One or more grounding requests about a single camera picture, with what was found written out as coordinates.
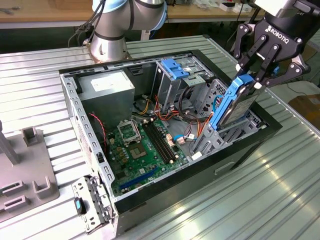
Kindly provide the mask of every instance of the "connector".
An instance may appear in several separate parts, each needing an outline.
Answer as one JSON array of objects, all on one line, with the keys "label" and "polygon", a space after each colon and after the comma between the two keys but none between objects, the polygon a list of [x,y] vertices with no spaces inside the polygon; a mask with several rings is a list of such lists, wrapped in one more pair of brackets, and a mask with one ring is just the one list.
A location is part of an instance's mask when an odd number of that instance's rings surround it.
[{"label": "connector", "polygon": [[182,144],[185,144],[186,143],[186,141],[184,140],[184,137],[182,136],[182,137],[179,137],[177,140],[176,140],[176,142],[179,144],[179,145],[182,145]]}]

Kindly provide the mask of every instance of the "robotic arm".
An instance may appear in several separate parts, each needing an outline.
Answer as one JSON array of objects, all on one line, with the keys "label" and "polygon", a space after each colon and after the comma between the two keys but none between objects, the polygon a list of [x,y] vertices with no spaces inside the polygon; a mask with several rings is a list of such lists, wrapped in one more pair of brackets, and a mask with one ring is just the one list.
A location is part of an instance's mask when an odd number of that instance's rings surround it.
[{"label": "robotic arm", "polygon": [[[256,0],[255,4],[268,13],[257,24],[238,26],[233,55],[238,60],[238,72],[209,122],[214,130],[243,117],[265,87],[310,72],[301,53],[320,28],[320,1]],[[243,52],[250,35],[254,36],[254,44],[248,52]],[[259,71],[251,76],[250,67],[260,59]],[[277,76],[278,64],[285,60],[291,63],[284,74]]]},{"label": "robotic arm", "polygon": [[92,10],[100,13],[90,52],[97,62],[125,59],[128,30],[158,30],[165,23],[165,0],[93,0]]}]

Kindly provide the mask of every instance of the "blue tab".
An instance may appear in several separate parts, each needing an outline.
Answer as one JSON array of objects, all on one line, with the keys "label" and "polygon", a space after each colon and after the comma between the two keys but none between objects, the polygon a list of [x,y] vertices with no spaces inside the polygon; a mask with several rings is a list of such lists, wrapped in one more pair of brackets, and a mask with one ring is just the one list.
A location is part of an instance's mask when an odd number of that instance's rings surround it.
[{"label": "blue tab", "polygon": [[174,79],[183,79],[188,77],[190,74],[186,71],[184,71],[181,68],[181,65],[178,64],[175,60],[173,59],[164,59],[161,60],[162,65],[164,68],[172,74],[172,77]]},{"label": "blue tab", "polygon": [[81,208],[81,205],[80,205],[80,201],[76,201],[75,203],[75,206],[76,206],[76,209],[80,209]]}]

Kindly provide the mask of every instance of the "red wire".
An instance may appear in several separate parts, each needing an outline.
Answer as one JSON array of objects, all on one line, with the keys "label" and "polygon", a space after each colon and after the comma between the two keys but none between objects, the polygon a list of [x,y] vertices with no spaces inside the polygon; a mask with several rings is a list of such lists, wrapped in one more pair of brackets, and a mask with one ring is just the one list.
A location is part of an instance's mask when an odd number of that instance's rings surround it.
[{"label": "red wire", "polygon": [[106,137],[106,131],[105,131],[104,125],[96,115],[94,115],[92,113],[89,113],[89,115],[94,117],[100,123],[100,126],[101,126],[102,131],[103,131],[104,153],[106,153],[107,152],[107,137]]}]

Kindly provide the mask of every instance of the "metal workbench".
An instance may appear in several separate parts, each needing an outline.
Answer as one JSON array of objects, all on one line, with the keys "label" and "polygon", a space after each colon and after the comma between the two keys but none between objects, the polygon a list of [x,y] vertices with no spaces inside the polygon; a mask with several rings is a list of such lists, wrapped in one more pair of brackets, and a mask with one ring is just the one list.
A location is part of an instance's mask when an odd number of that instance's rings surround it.
[{"label": "metal workbench", "polygon": [[[235,62],[203,36],[127,44],[133,58],[200,49],[229,77]],[[0,223],[1,240],[99,239],[86,236],[71,183],[89,173],[68,119],[58,69],[92,64],[85,47],[0,55],[0,119],[7,136],[43,130],[60,197]],[[119,239],[320,239],[320,133],[271,92],[258,99],[283,128],[240,168]]]}]

